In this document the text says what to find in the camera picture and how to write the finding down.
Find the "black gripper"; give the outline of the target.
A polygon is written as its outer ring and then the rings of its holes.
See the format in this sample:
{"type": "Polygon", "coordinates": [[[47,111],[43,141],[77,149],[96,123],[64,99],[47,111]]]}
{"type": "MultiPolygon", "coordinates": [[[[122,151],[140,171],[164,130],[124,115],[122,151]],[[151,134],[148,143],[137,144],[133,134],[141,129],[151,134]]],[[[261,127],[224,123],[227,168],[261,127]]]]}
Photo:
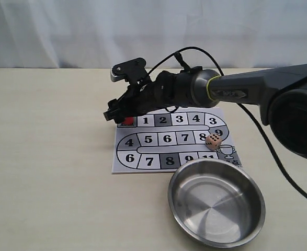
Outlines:
{"type": "Polygon", "coordinates": [[[195,101],[191,96],[192,79],[193,75],[186,72],[174,74],[162,71],[155,81],[146,84],[125,105],[117,99],[110,100],[107,111],[103,113],[104,118],[106,121],[123,123],[132,115],[145,115],[171,106],[194,107],[195,101]]]}

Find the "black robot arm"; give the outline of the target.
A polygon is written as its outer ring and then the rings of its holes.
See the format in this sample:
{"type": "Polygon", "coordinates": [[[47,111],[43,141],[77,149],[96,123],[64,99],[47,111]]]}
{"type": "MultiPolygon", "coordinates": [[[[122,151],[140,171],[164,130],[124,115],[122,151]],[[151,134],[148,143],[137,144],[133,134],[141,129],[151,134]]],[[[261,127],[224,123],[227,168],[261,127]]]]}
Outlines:
{"type": "Polygon", "coordinates": [[[109,101],[106,120],[122,123],[167,107],[211,108],[220,102],[259,107],[269,126],[288,150],[307,159],[307,64],[232,75],[199,66],[179,73],[162,71],[151,80],[141,66],[126,63],[111,80],[128,82],[126,92],[109,101]]]}

